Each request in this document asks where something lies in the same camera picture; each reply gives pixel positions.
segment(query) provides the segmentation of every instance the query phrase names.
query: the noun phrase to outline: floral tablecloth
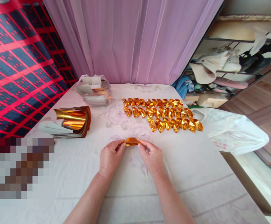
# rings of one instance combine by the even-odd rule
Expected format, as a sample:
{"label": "floral tablecloth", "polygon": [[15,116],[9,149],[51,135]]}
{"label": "floral tablecloth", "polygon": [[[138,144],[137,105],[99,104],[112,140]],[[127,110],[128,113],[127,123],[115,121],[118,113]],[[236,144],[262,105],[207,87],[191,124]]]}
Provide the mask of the floral tablecloth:
{"label": "floral tablecloth", "polygon": [[[111,90],[109,105],[91,107],[86,138],[55,140],[50,172],[39,175],[33,194],[28,193],[43,201],[51,197],[53,203],[37,207],[17,203],[17,207],[0,209],[0,223],[62,223],[98,171],[102,148],[128,137],[148,140],[162,149],[166,172],[196,223],[268,223],[204,132],[174,133],[171,129],[153,133],[147,119],[126,117],[122,98],[180,99],[172,86],[112,84]],[[85,102],[73,86],[53,108],[82,105]],[[42,120],[49,119],[55,119],[52,109]],[[27,137],[50,136],[36,125]],[[50,179],[53,187],[40,187],[39,183]],[[125,149],[98,223],[163,223],[156,188],[137,146]]]}

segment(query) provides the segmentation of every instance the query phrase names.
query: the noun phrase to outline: red patterned fabric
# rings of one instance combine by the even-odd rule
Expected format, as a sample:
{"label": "red patterned fabric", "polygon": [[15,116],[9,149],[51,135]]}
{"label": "red patterned fabric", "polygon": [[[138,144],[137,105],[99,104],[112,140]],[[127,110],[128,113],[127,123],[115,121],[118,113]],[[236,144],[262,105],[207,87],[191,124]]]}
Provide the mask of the red patterned fabric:
{"label": "red patterned fabric", "polygon": [[25,136],[75,82],[44,4],[0,0],[0,138]]}

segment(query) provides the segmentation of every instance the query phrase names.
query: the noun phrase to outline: plastic bag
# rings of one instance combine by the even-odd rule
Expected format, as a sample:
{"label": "plastic bag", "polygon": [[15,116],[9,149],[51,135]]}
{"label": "plastic bag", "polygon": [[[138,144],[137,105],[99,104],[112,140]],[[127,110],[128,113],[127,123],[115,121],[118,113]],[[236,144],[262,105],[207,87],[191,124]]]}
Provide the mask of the plastic bag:
{"label": "plastic bag", "polygon": [[246,116],[214,108],[192,109],[219,151],[241,155],[269,142],[268,135]]}
{"label": "plastic bag", "polygon": [[89,106],[105,106],[111,101],[111,85],[103,75],[82,75],[75,91],[80,94]]}

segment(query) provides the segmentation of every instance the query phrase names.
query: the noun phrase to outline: hand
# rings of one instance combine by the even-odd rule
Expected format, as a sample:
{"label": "hand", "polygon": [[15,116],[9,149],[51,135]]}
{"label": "hand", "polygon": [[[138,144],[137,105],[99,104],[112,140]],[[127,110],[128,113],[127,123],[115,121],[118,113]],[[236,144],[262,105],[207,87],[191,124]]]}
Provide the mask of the hand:
{"label": "hand", "polygon": [[160,148],[150,142],[139,140],[138,144],[143,161],[153,178],[165,175],[163,168],[163,153]]}
{"label": "hand", "polygon": [[126,146],[126,144],[122,144],[123,142],[124,140],[113,141],[103,148],[100,154],[100,168],[98,174],[106,178],[112,178],[114,176]]}

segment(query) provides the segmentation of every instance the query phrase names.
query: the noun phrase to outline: purple curtain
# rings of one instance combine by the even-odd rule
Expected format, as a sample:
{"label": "purple curtain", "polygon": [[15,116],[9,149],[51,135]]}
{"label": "purple curtain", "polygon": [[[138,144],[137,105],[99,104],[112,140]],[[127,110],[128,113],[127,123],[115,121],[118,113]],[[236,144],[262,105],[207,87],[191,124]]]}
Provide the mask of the purple curtain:
{"label": "purple curtain", "polygon": [[171,85],[223,0],[44,0],[77,75]]}

